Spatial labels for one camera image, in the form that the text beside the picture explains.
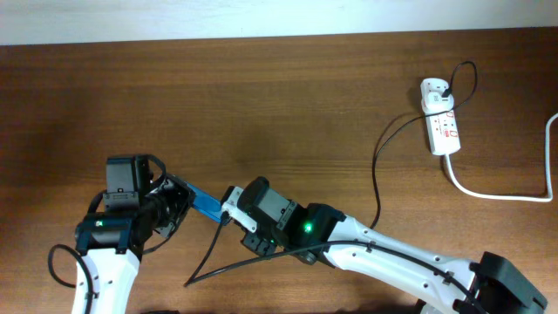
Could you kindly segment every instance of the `white cable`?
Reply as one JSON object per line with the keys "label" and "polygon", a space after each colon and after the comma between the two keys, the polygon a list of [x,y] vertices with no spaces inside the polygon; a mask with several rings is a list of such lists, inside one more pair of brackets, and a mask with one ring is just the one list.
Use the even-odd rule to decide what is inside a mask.
{"label": "white cable", "polygon": [[474,197],[486,198],[490,200],[503,200],[503,201],[539,201],[539,202],[549,202],[552,201],[552,182],[550,181],[550,125],[552,122],[558,118],[558,113],[552,116],[547,122],[546,132],[545,132],[545,139],[544,139],[544,167],[545,167],[545,175],[547,177],[547,191],[548,195],[545,197],[532,197],[532,196],[505,196],[505,195],[484,195],[481,193],[476,193],[473,191],[469,191],[466,188],[463,188],[462,185],[457,182],[455,179],[455,175],[453,174],[452,170],[452,163],[450,162],[450,155],[446,155],[446,165],[447,171],[450,174],[450,178],[452,178],[453,184],[461,190],[461,192],[471,195]]}

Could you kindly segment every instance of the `wooden table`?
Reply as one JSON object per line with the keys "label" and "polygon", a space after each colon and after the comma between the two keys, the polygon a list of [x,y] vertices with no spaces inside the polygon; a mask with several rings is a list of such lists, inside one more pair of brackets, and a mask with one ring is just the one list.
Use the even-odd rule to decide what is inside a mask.
{"label": "wooden table", "polygon": [[[545,191],[543,139],[558,112],[558,30],[441,31],[0,47],[0,311],[69,312],[71,289],[46,256],[73,233],[105,186],[111,154],[156,154],[220,198],[267,176],[283,195],[324,202],[370,223],[378,137],[419,114],[420,81],[449,79],[471,59],[479,90],[457,112],[462,184],[491,194]],[[456,78],[462,99],[473,82]],[[553,127],[553,176],[558,136]],[[447,255],[506,256],[558,303],[558,206],[488,201],[455,188],[430,154],[423,121],[384,151],[377,230]],[[140,267],[127,311],[394,312],[416,299],[359,274],[285,257],[184,289],[217,225],[190,211]],[[223,230],[205,271],[252,255]],[[149,244],[160,239],[155,236]],[[57,255],[62,277],[75,264]]]}

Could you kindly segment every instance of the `white power strip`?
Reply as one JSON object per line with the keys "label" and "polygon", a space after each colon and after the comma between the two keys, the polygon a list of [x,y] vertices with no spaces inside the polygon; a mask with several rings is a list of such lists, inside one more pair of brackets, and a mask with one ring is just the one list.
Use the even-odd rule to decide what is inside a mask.
{"label": "white power strip", "polygon": [[425,115],[441,113],[432,117],[426,117],[428,139],[430,140],[430,150],[432,151],[432,154],[438,156],[444,155],[446,157],[447,170],[455,187],[467,195],[491,200],[537,202],[552,201],[552,182],[550,180],[550,126],[558,118],[558,113],[548,120],[545,129],[545,175],[548,191],[547,196],[508,196],[485,195],[476,193],[464,188],[461,184],[459,184],[459,182],[455,178],[455,175],[453,174],[450,154],[459,151],[461,145],[459,143],[459,134],[457,132],[455,113],[453,112],[453,110],[449,111],[453,108],[453,96],[449,95],[446,98],[442,97],[442,94],[447,89],[447,87],[447,82],[445,82],[441,78],[427,78],[420,84],[420,91],[422,93],[422,109],[425,112]]}
{"label": "white power strip", "polygon": [[455,112],[442,113],[453,108],[453,96],[442,97],[447,87],[447,82],[440,78],[427,78],[420,84],[425,114],[441,113],[426,118],[430,150],[438,156],[453,154],[461,148]]}

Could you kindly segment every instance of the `green light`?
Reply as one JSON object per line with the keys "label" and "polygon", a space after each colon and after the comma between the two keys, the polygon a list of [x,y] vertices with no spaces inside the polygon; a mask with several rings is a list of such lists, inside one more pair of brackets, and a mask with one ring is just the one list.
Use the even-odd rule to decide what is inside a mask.
{"label": "green light", "polygon": [[306,233],[312,232],[312,223],[306,222],[306,224],[304,224],[304,232]]}

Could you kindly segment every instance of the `power plug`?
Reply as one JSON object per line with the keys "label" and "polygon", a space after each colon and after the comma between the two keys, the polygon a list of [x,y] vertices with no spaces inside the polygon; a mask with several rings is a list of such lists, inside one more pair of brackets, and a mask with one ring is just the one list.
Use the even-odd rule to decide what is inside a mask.
{"label": "power plug", "polygon": [[[448,84],[441,78],[426,78],[420,84],[421,106],[425,114],[441,113],[453,108],[453,96],[442,97]],[[455,112],[451,110],[426,118],[430,150],[435,155],[453,154],[461,148]]]}

